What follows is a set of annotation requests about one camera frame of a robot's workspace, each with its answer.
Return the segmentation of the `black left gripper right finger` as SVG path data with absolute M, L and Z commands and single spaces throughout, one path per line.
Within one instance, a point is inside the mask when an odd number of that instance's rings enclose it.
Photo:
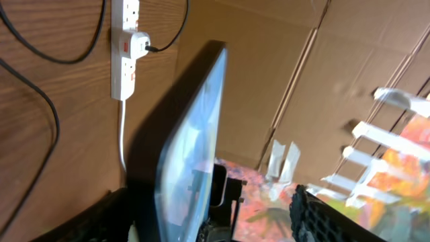
M 296 186 L 290 204 L 292 236 L 297 242 L 385 242 L 310 192 Z

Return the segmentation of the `Galaxy smartphone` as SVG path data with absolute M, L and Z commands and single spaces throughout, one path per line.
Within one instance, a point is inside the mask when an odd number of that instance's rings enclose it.
M 208 217 L 228 51 L 211 40 L 140 125 L 127 156 L 139 241 L 195 241 Z

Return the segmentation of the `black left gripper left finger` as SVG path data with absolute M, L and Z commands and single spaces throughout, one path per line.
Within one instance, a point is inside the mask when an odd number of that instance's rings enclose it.
M 120 188 L 71 220 L 33 239 L 33 242 L 127 242 L 132 219 L 128 191 Z

